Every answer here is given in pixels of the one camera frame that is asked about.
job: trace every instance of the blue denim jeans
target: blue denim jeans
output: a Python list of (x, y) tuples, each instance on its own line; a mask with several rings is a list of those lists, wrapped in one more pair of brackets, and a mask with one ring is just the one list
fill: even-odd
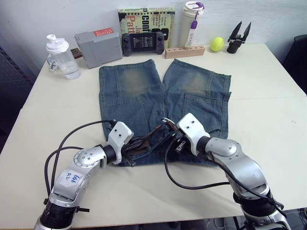
[[(137, 137), (161, 124), (162, 117), (177, 123), (185, 114), (192, 113), (211, 137), (227, 138), (230, 78), (177, 59), (169, 66), (163, 82), (151, 59), (103, 66), (99, 69), (101, 118), (124, 122)], [(111, 127), (104, 123), (103, 129), (107, 137)], [(151, 138), (152, 149), (132, 156), (136, 165), (163, 162), (167, 134), (166, 128), (155, 133)], [(169, 161), (203, 164), (189, 151), (170, 152)]]

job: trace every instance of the wooden block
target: wooden block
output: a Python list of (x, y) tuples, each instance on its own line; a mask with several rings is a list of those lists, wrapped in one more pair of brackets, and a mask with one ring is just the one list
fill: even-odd
[(191, 46), (190, 48), (168, 48), (165, 49), (165, 58), (184, 58), (191, 56), (201, 56), (205, 52), (204, 46)]

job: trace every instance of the book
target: book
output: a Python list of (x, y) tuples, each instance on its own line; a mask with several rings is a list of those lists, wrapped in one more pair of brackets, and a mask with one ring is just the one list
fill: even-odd
[(118, 10), (121, 34), (152, 33), (161, 31), (164, 47), (171, 47), (175, 10), (166, 8), (128, 8)]

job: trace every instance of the yellow tennis ball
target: yellow tennis ball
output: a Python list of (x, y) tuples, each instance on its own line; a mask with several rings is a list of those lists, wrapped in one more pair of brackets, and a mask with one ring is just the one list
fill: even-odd
[(221, 37), (216, 37), (215, 39), (213, 39), (213, 41), (211, 42), (210, 45), (210, 49), (213, 52), (218, 52), (223, 48), (224, 45), (224, 40)]

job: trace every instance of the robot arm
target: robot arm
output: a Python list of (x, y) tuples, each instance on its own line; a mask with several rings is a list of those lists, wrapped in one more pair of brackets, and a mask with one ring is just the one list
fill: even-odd
[(34, 229), (70, 229), (74, 213), (82, 210), (79, 204), (91, 178), (107, 163), (121, 162), (121, 148), (132, 136), (133, 132), (124, 123), (117, 122), (109, 134), (106, 146), (99, 145), (77, 152), (71, 164), (57, 178), (46, 208)]
[(239, 143), (230, 139), (210, 138), (192, 114), (185, 115), (177, 127), (190, 141), (191, 152), (195, 156), (204, 156), (228, 171), (226, 177), (234, 191), (234, 200), (241, 204), (251, 229), (291, 229), (286, 218), (268, 199), (252, 194), (229, 176), (232, 174), (249, 190), (272, 198), (261, 167), (244, 154)]

